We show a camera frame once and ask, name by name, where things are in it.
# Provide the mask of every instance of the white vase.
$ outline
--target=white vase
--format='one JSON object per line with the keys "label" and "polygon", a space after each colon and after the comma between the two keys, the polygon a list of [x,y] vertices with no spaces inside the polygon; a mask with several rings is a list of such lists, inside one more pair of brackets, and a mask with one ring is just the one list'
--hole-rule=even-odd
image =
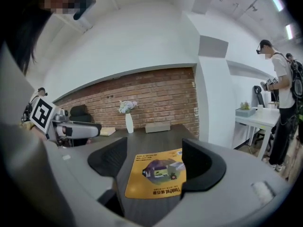
{"label": "white vase", "polygon": [[131,114],[126,113],[125,114],[125,123],[126,123],[126,128],[128,133],[133,133],[134,132],[134,124],[133,124],[133,119]]}

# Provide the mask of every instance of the white t-shirt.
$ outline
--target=white t-shirt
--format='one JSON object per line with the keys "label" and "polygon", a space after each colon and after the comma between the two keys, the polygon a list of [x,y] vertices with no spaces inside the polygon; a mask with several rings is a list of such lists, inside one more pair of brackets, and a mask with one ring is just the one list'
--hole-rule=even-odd
{"label": "white t-shirt", "polygon": [[290,64],[287,62],[287,60],[279,54],[274,55],[271,58],[273,65],[275,67],[276,75],[279,77],[287,75],[290,85],[287,88],[279,89],[279,101],[280,101],[280,108],[290,108],[294,105],[295,101],[293,98],[293,94],[290,91],[290,88],[292,87],[292,73],[290,69]]}

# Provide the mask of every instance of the hair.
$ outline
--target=hair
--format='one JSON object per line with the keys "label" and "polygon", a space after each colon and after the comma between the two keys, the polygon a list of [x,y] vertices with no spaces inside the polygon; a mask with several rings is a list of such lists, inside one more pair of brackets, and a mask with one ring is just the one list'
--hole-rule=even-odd
{"label": "hair", "polygon": [[39,0],[17,0],[16,6],[5,41],[18,67],[26,75],[30,58],[35,61],[38,38],[52,12],[39,8]]}
{"label": "hair", "polygon": [[265,45],[269,46],[269,47],[273,47],[273,45],[271,44],[271,42],[269,40],[261,40],[260,42],[260,48],[262,49]]}
{"label": "hair", "polygon": [[289,57],[292,57],[293,55],[291,54],[291,53],[287,53],[286,54],[286,58],[288,58],[289,59]]}

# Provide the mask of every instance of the yellow booklet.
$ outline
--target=yellow booklet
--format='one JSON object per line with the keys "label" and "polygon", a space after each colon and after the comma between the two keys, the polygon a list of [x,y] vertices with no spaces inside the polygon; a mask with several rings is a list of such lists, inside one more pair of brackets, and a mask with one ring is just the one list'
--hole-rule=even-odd
{"label": "yellow booklet", "polygon": [[177,196],[185,181],[182,149],[136,155],[125,196],[135,199]]}
{"label": "yellow booklet", "polygon": [[111,128],[102,128],[100,131],[100,136],[110,136],[115,133],[116,129],[114,127]]}

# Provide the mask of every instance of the grey box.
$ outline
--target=grey box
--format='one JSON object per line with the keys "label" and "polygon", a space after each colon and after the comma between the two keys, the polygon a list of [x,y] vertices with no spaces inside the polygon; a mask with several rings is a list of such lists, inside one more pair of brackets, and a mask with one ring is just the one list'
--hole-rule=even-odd
{"label": "grey box", "polygon": [[255,108],[251,108],[249,110],[242,110],[242,109],[236,109],[236,116],[241,116],[241,117],[250,117],[253,114],[255,114],[256,109]]}
{"label": "grey box", "polygon": [[170,122],[147,123],[145,126],[146,133],[154,133],[161,131],[170,131]]}

